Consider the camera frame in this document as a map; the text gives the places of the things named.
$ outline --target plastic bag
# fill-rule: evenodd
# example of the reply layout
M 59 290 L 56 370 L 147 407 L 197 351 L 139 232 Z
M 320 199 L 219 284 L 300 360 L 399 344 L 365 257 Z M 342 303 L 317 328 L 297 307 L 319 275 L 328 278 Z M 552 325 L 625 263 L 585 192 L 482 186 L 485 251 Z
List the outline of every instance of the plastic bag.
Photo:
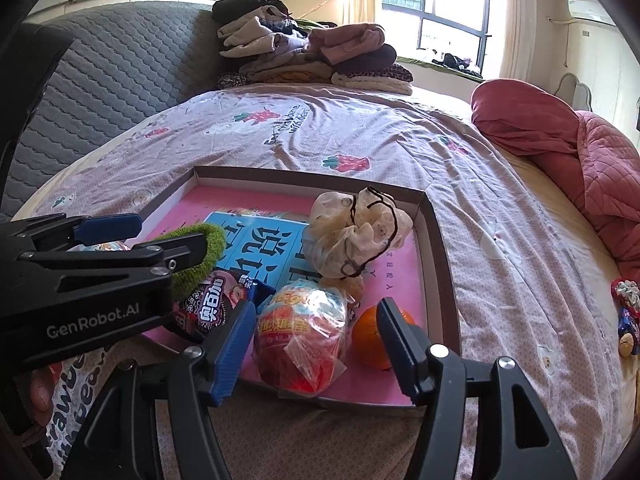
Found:
M 258 317 L 254 361 L 275 388 L 315 396 L 346 369 L 347 300 L 335 289 L 297 280 Z
M 82 244 L 76 245 L 69 249 L 70 252 L 76 251 L 128 251 L 129 248 L 124 242 L 105 242 L 103 244 L 84 246 Z
M 391 196 L 371 186 L 357 196 L 331 191 L 314 202 L 302 248 L 327 278 L 359 276 L 369 262 L 402 247 L 413 224 Z

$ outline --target finger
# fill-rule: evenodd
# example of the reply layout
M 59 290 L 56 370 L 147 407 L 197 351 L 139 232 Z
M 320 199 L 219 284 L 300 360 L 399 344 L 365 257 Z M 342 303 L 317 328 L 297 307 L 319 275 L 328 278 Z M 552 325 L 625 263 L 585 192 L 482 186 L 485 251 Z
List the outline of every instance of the finger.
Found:
M 46 428 L 49 424 L 51 415 L 53 415 L 53 404 L 49 406 L 48 410 L 44 410 L 42 412 L 40 410 L 33 410 L 33 420 L 43 428 Z
M 34 370 L 31 373 L 31 386 L 29 394 L 34 410 L 39 412 L 48 412 L 52 407 L 51 398 L 53 397 L 53 374 L 49 368 Z

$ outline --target blue gripper pad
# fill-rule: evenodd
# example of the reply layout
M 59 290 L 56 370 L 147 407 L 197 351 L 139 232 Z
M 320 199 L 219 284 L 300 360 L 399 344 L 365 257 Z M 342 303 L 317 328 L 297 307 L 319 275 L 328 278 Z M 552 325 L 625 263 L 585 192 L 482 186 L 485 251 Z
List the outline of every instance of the blue gripper pad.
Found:
M 424 393 L 418 369 L 426 365 L 426 350 L 431 343 L 420 327 L 404 320 L 391 298 L 378 303 L 376 323 L 400 390 L 415 403 Z
M 142 231 L 142 219 L 136 214 L 97 216 L 85 219 L 74 228 L 75 241 L 85 246 L 135 238 Z
M 213 385 L 209 390 L 209 396 L 215 407 L 231 395 L 236 385 L 246 349 L 254 336 L 257 319 L 254 304 L 247 301 L 212 364 Z

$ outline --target orange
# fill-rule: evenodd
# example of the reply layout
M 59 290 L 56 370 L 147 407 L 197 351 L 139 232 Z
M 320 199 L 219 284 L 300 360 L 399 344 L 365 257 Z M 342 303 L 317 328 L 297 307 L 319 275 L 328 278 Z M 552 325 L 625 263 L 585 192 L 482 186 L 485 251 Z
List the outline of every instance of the orange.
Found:
M 377 370 L 389 370 L 391 362 L 378 331 L 376 309 L 375 306 L 368 308 L 356 321 L 351 331 L 351 348 L 364 364 Z M 400 314 L 407 323 L 415 324 L 408 312 L 401 310 Z

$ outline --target dark fabric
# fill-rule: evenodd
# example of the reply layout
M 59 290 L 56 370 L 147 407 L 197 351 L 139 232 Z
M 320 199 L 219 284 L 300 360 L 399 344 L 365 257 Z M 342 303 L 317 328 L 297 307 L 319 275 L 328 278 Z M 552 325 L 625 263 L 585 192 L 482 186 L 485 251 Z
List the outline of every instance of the dark fabric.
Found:
M 242 74 L 239 74 L 237 72 L 226 72 L 220 74 L 218 82 L 216 83 L 216 90 L 223 90 L 225 88 L 236 88 L 248 84 L 250 84 L 248 79 Z
M 453 54 L 445 54 L 442 61 L 433 59 L 431 62 L 436 65 L 452 68 L 453 70 L 457 70 L 458 72 L 462 72 L 463 74 L 469 74 L 475 77 L 482 77 L 479 72 L 475 72 L 474 70 L 468 69 L 469 65 L 471 64 L 470 59 L 462 59 L 461 57 L 454 56 Z
M 223 50 L 230 50 L 232 46 L 224 46 L 224 39 L 219 39 L 220 52 Z M 239 72 L 240 67 L 246 63 L 255 61 L 258 59 L 258 56 L 244 56 L 244 57 L 222 57 L 216 56 L 220 58 L 220 71 L 221 72 Z
M 391 65 L 389 68 L 385 68 L 384 70 L 348 72 L 344 75 L 348 77 L 390 77 L 392 79 L 398 79 L 398 81 L 404 81 L 406 83 L 412 83 L 414 81 L 413 74 L 409 72 L 404 66 L 399 65 L 398 63 L 393 63 L 393 65 Z
M 76 35 L 20 137 L 0 222 L 50 177 L 145 118 L 213 89 L 218 26 L 208 6 L 131 2 L 65 14 Z
M 260 19 L 260 24 L 263 27 L 267 27 L 272 32 L 280 32 L 291 36 L 293 31 L 296 30 L 303 38 L 308 36 L 308 32 L 296 25 L 293 20 L 281 20 L 280 22 L 270 22 L 269 20 Z
M 218 0 L 211 7 L 211 15 L 213 20 L 222 27 L 265 5 L 274 6 L 287 16 L 290 15 L 287 6 L 280 0 Z
M 396 62 L 396 50 L 385 43 L 379 49 L 366 54 L 352 57 L 347 61 L 343 61 L 334 65 L 338 74 L 347 74 L 350 72 L 376 72 L 385 70 Z
M 269 20 L 260 19 L 260 24 L 267 27 L 271 32 L 281 32 L 282 34 L 293 34 L 293 22 L 291 20 L 282 20 L 281 22 L 270 22 Z

